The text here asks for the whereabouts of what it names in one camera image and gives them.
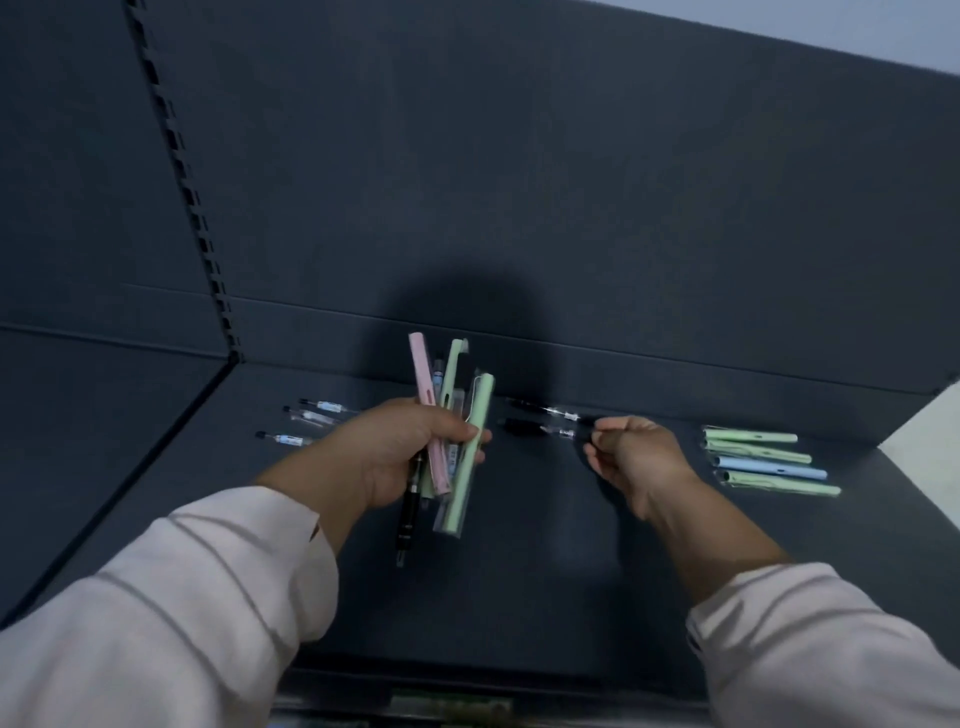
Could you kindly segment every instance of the light green pen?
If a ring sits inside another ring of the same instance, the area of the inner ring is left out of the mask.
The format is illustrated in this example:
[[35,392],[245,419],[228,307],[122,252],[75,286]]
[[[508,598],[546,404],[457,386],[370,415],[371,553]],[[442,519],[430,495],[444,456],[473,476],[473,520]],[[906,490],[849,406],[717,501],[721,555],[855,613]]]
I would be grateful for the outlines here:
[[789,432],[757,432],[752,429],[729,429],[704,425],[708,440],[734,440],[741,443],[795,443],[797,436]]
[[705,450],[719,452],[722,455],[738,455],[740,457],[759,457],[767,460],[782,460],[787,463],[809,465],[813,458],[805,452],[794,452],[788,449],[766,448],[763,445],[749,445],[734,440],[710,440],[703,442]]
[[793,477],[780,477],[779,475],[717,471],[717,476],[722,482],[732,485],[734,488],[762,488],[769,491],[799,493],[805,496],[837,497],[841,493],[841,490],[835,485],[798,480]]
[[467,422],[477,428],[477,433],[464,446],[460,465],[450,485],[450,501],[446,507],[444,523],[441,531],[448,536],[460,537],[464,528],[464,516],[467,514],[467,500],[470,491],[470,481],[473,477],[473,460],[480,447],[480,438],[483,437],[484,427],[487,425],[487,412],[490,410],[490,400],[493,396],[493,386],[496,379],[493,375],[484,373],[474,382],[473,403],[470,406],[470,415]]

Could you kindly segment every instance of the white sleeve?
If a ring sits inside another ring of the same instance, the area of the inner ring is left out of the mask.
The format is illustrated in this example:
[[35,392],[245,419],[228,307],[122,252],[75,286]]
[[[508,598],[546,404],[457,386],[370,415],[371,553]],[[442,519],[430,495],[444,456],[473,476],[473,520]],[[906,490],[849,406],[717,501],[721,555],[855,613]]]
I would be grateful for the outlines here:
[[264,725],[280,673],[333,621],[317,514],[260,487],[155,521],[0,634],[0,725]]
[[960,671],[826,564],[739,574],[687,629],[719,725],[960,725]]

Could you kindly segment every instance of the black grip section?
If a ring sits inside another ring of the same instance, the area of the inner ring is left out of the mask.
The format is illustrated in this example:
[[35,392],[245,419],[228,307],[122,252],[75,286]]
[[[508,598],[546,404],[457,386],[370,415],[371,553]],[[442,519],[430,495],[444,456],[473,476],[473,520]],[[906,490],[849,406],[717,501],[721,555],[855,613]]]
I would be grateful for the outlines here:
[[417,525],[417,513],[420,512],[420,493],[407,491],[403,494],[400,507],[400,523],[396,527],[396,550],[407,551],[414,540],[414,526]]

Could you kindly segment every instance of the bundle of pens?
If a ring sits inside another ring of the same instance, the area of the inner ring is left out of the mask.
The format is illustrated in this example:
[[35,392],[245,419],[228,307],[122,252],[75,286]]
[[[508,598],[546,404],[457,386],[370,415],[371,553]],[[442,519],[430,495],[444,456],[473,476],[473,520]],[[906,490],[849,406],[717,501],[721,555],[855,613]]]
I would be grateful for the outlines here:
[[827,471],[811,467],[810,455],[780,447],[796,444],[794,434],[711,425],[703,432],[701,444],[723,484],[805,496],[840,495],[838,487],[827,485]]
[[[343,421],[330,417],[330,415],[352,416],[358,414],[359,410],[350,409],[334,401],[300,400],[299,407],[285,406],[283,412],[290,420],[300,425],[307,425],[313,432],[317,432],[317,430],[327,432]],[[273,440],[279,445],[289,445],[292,448],[305,448],[316,441],[315,437],[266,432],[262,429],[255,432],[254,435],[261,440]]]
[[458,538],[463,532],[473,461],[487,424],[495,384],[493,375],[474,365],[467,339],[454,339],[446,359],[438,354],[431,366],[423,334],[411,333],[410,353],[420,402],[451,410],[476,426],[477,434],[462,445],[432,440],[427,444],[425,457],[421,453],[411,463],[397,530],[398,566],[403,566],[410,548],[418,511],[427,510],[431,501],[437,502],[435,531]]

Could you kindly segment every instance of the clear pen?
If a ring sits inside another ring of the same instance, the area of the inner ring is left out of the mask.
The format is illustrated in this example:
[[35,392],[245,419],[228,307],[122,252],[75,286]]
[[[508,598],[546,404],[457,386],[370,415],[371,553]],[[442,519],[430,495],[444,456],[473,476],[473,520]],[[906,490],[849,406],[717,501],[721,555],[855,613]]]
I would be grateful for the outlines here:
[[294,409],[293,407],[286,406],[283,408],[283,411],[290,415],[291,420],[307,423],[308,425],[313,425],[315,427],[323,427],[326,429],[328,427],[335,427],[336,425],[340,424],[332,417],[327,417],[326,415],[322,415],[317,412],[311,412],[308,409]]
[[307,407],[313,407],[314,409],[319,409],[321,412],[332,412],[335,415],[359,415],[360,410],[350,409],[349,407],[344,407],[342,404],[337,404],[335,401],[313,401],[313,400],[298,400],[300,404],[303,404]]
[[255,432],[253,435],[261,440],[273,440],[278,445],[289,445],[293,448],[305,448],[308,445],[313,445],[314,442],[312,437],[273,434],[271,432],[264,432],[262,429],[258,432]]

